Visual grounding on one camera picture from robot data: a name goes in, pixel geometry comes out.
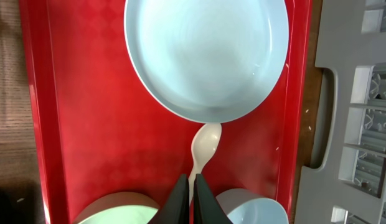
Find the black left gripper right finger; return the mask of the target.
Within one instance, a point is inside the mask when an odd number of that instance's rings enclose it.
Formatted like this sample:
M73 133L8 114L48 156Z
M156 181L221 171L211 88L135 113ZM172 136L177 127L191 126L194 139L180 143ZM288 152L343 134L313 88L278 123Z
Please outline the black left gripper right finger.
M202 174L195 177L193 206L194 224L232 224Z

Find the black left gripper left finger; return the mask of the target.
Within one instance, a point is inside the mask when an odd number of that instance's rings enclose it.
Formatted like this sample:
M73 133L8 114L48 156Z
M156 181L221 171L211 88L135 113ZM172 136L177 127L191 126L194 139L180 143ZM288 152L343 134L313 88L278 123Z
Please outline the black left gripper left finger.
M189 224L189 182L182 174L169 194L166 203L148 224Z

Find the blue plastic bowl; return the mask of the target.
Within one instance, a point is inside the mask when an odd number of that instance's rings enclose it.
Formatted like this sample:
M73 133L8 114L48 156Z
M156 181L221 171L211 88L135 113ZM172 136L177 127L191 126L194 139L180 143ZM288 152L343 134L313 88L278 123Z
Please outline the blue plastic bowl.
M230 189L216 199L233 224L288 224L283 206L272 198L247 189Z

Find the green plastic bowl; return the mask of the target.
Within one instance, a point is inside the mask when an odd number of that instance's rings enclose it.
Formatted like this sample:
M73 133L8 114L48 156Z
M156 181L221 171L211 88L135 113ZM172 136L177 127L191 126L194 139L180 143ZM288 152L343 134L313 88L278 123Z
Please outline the green plastic bowl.
M73 223L148 223L159 208L153 199L144 194L117 192L89 204Z

